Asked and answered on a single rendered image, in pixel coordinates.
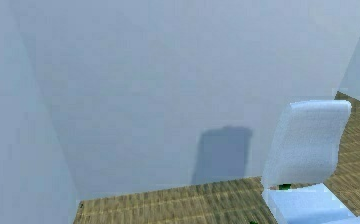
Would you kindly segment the pale blue upholstered chair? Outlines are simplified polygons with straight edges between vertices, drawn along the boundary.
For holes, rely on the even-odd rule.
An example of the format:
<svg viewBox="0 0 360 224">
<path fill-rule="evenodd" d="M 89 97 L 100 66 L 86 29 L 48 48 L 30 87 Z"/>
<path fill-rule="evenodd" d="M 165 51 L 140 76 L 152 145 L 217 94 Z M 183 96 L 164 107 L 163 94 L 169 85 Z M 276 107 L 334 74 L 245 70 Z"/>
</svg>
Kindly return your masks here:
<svg viewBox="0 0 360 224">
<path fill-rule="evenodd" d="M 324 184 L 338 165 L 351 108 L 347 100 L 309 100 L 282 112 L 261 176 L 277 224 L 360 224 Z"/>
</svg>

